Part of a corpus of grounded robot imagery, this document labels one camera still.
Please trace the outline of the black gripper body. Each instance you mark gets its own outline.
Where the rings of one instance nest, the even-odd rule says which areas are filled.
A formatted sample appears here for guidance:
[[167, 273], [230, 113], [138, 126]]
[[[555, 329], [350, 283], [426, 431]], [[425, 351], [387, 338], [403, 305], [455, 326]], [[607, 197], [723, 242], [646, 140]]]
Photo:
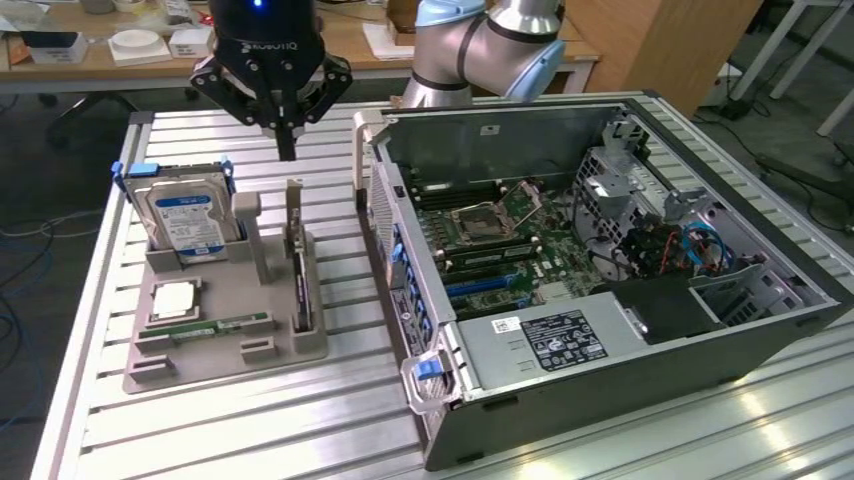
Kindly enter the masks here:
[[300, 90], [322, 67], [326, 45], [311, 1], [211, 1], [214, 56], [246, 92], [270, 91], [283, 126], [294, 126]]

